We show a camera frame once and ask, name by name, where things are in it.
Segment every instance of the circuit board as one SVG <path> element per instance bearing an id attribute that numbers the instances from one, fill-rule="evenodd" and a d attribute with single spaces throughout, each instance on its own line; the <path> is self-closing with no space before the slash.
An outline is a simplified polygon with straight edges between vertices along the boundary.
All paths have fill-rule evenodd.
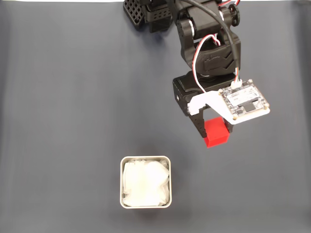
<path id="1" fill-rule="evenodd" d="M 269 103 L 254 86 L 252 80 L 243 82 L 241 87 L 236 89 L 228 86 L 222 90 L 221 95 L 234 119 L 254 111 L 269 108 Z"/>

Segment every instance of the white mounting plate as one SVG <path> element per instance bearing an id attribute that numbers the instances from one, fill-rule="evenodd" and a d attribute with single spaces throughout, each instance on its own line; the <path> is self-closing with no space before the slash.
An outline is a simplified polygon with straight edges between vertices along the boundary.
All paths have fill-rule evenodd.
<path id="1" fill-rule="evenodd" d="M 245 114 L 238 117 L 236 120 L 233 119 L 233 115 L 228 109 L 224 99 L 219 95 L 218 91 L 209 91 L 197 96 L 192 97 L 191 101 L 188 103 L 188 111 L 190 115 L 195 115 L 199 113 L 199 110 L 206 106 L 206 104 L 214 109 L 219 115 L 226 119 L 231 125 L 236 125 L 241 122 L 251 120 L 270 112 L 270 108 L 259 109 L 251 113 Z"/>

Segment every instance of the white tissue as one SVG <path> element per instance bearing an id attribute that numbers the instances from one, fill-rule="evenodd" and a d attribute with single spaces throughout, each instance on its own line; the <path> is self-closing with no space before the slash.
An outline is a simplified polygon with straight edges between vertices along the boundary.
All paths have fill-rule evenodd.
<path id="1" fill-rule="evenodd" d="M 124 204 L 161 206 L 170 199 L 169 171 L 166 161 L 127 162 L 123 171 Z"/>

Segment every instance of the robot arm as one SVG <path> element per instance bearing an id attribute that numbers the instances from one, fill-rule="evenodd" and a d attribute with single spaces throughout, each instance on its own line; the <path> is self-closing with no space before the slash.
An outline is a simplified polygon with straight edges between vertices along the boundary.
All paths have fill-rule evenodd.
<path id="1" fill-rule="evenodd" d="M 241 42 L 230 26 L 238 26 L 240 13 L 235 4 L 224 6 L 229 2 L 125 0 L 123 3 L 137 30 L 148 23 L 154 33 L 167 30 L 172 22 L 176 24 L 181 56 L 192 71 L 173 79 L 175 99 L 205 139 L 208 137 L 203 119 L 205 109 L 213 108 L 219 113 L 226 132 L 230 133 L 233 125 L 270 112 L 269 104 L 252 80 L 239 79 Z"/>

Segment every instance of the red and white wire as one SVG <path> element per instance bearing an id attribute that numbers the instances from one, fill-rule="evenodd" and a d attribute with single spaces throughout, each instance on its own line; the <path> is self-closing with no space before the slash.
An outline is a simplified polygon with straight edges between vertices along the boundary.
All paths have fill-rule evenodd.
<path id="1" fill-rule="evenodd" d="M 239 68 L 236 67 L 235 68 L 235 78 L 234 78 L 234 82 L 236 83 L 239 80 Z"/>
<path id="2" fill-rule="evenodd" d="M 213 34 L 210 34 L 210 35 L 206 35 L 204 36 L 198 47 L 196 48 L 196 51 L 195 51 L 195 54 L 193 56 L 193 61 L 192 61 L 192 72 L 193 72 L 193 76 L 194 76 L 194 79 L 195 79 L 195 82 L 198 84 L 199 88 L 205 93 L 206 91 L 204 90 L 204 88 L 200 85 L 199 83 L 199 80 L 198 80 L 198 77 L 196 76 L 196 69 L 195 69 L 195 64 L 196 64 L 196 59 L 198 58 L 198 55 L 199 55 L 199 52 L 200 52 L 200 49 L 201 47 L 203 46 L 204 42 L 207 40 L 207 39 L 210 39 L 210 38 L 213 38 L 213 40 L 218 44 L 218 46 L 220 46 L 220 41 L 215 37 L 215 35 Z"/>
<path id="3" fill-rule="evenodd" d="M 232 0 L 228 0 L 228 1 L 224 1 L 220 4 L 218 4 L 218 6 L 224 6 L 226 4 L 228 4 L 229 2 L 231 2 Z M 240 3 L 240 0 L 236 0 L 234 4 L 238 5 Z"/>

